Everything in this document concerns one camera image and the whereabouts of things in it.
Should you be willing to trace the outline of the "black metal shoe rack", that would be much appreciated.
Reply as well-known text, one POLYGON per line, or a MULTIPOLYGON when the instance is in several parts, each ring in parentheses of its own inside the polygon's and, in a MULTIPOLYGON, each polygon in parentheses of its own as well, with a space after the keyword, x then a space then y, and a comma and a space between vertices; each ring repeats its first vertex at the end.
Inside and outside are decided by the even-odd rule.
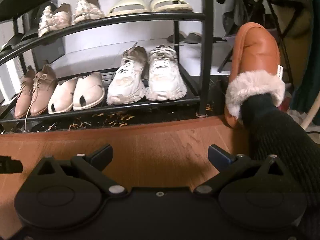
POLYGON ((146 22, 146 21, 173 21, 175 38, 179 37, 178 23, 180 21, 198 21, 202 23, 202 51, 201 51, 201 72, 200 81, 196 83, 189 73, 184 69, 182 65, 179 65, 183 81, 187 85, 188 96, 177 100, 167 100, 165 102, 151 102, 143 101, 138 103, 129 104, 127 106, 101 106, 93 107, 90 109, 80 111, 70 111, 57 114, 40 114, 36 117, 28 117, 29 121, 42 121, 42 120, 55 120, 62 118, 70 118, 71 116, 93 115, 101 113, 113 113, 121 112, 127 109, 143 109, 152 107, 163 107, 171 105, 192 105, 199 104, 198 114, 201 117, 206 115, 206 105, 209 93, 210 82, 210 69, 212 64, 212 48, 213 48, 213 0, 202 0, 202 12, 146 12, 138 14, 128 14, 123 16, 112 16, 110 18, 103 18, 100 20, 88 21, 80 23, 76 26, 71 26, 66 29, 57 31, 53 34, 49 34, 42 38, 37 38, 28 44, 14 49, 12 52, 1 58, 1 64, 7 63, 9 60, 21 55, 23 52, 28 51, 38 45, 51 42, 60 37, 64 37, 70 34, 74 34, 80 31, 93 29, 95 27, 103 27, 108 25, 115 25, 121 23, 131 22, 146 22))

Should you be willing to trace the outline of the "beige patterned sneaker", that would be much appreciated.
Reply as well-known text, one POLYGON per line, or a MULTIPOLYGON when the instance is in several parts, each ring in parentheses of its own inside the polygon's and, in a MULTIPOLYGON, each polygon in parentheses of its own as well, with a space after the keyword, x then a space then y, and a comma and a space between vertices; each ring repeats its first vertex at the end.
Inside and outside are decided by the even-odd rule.
POLYGON ((50 5, 46 6, 40 18, 38 37, 51 31, 67 28, 72 25, 70 4, 63 3, 54 12, 50 5))
POLYGON ((76 0, 73 24, 104 17, 105 14, 101 10, 98 0, 76 0))

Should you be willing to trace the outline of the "white slipper left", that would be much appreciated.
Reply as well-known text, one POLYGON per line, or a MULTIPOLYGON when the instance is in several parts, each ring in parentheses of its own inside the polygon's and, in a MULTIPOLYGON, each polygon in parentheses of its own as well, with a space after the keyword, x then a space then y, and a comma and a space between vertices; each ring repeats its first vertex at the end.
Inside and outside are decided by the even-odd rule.
POLYGON ((73 108, 73 95, 77 81, 76 77, 57 84, 48 103, 49 114, 68 112, 73 108))

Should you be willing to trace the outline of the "black knit trouser leg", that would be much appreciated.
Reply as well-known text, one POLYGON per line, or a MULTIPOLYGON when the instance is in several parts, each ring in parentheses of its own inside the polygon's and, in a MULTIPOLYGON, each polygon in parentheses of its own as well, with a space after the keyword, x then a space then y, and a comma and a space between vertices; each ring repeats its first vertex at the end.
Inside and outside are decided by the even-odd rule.
POLYGON ((319 145, 273 104, 270 94, 249 97, 240 113, 250 158, 265 160, 275 154, 281 159, 306 194, 308 205, 299 227, 308 239, 319 239, 319 145))

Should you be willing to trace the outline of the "cream slide sandal right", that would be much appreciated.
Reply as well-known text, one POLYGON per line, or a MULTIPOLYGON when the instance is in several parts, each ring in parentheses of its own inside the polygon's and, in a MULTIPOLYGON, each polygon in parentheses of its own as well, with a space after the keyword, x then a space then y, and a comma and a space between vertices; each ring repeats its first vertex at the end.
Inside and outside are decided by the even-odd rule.
POLYGON ((185 0, 151 0, 149 3, 152 12, 192 12, 192 6, 185 0))

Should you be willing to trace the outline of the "beige patterned sneaker left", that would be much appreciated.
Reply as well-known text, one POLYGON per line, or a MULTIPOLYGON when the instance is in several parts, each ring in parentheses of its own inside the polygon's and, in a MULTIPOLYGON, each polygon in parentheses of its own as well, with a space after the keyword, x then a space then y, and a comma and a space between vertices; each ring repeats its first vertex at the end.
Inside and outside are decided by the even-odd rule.
POLYGON ((51 31, 67 28, 72 25, 70 4, 63 3, 54 12, 50 5, 46 6, 40 18, 38 37, 51 31))

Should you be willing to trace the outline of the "black slipper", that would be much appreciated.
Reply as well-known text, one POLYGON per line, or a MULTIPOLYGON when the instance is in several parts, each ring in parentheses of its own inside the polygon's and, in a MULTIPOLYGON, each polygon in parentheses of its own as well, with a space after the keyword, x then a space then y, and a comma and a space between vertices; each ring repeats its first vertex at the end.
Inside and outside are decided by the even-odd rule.
POLYGON ((37 28, 33 28, 30 29, 29 31, 27 31, 23 37, 21 38, 21 41, 18 42, 18 44, 16 44, 15 48, 19 48, 21 46, 24 46, 26 44, 28 44, 31 41, 34 41, 38 39, 38 29, 37 28))
POLYGON ((23 36, 24 34, 22 33, 15 34, 1 49, 1 53, 8 53, 14 50, 17 44, 21 42, 23 36))

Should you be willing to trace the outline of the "brown fur-lined slipper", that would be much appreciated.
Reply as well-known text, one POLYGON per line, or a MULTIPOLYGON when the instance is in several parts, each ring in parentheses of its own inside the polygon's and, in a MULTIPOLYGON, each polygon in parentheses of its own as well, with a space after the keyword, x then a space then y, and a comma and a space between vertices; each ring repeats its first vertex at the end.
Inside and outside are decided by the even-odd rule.
POLYGON ((225 119, 232 128, 241 119, 240 108, 249 97, 270 94, 279 107, 284 100, 280 52, 275 38, 262 25, 248 22, 237 32, 232 69, 225 93, 225 119))

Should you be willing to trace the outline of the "cream slide sandal left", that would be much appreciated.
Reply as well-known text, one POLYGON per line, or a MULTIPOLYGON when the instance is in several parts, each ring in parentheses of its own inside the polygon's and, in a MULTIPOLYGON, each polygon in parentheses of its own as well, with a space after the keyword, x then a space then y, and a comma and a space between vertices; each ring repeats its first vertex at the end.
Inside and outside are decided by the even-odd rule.
POLYGON ((144 0, 120 0, 107 13, 107 17, 149 12, 144 0))

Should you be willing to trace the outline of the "cream slide sandal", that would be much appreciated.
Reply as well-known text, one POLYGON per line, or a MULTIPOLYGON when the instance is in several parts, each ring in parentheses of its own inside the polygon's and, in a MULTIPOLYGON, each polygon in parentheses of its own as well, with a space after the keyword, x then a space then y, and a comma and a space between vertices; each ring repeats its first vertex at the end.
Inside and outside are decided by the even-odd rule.
POLYGON ((185 0, 151 0, 149 3, 152 12, 192 12, 192 6, 185 0))
POLYGON ((107 17, 149 12, 144 0, 120 0, 107 13, 107 17))

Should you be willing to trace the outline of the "beige patterned sneaker right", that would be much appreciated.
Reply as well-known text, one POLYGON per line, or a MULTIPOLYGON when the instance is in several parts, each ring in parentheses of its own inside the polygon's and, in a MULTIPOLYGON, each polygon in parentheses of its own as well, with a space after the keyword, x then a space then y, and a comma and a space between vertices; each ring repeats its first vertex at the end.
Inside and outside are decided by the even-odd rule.
POLYGON ((98 0, 76 0, 73 24, 104 17, 105 14, 101 10, 98 0))

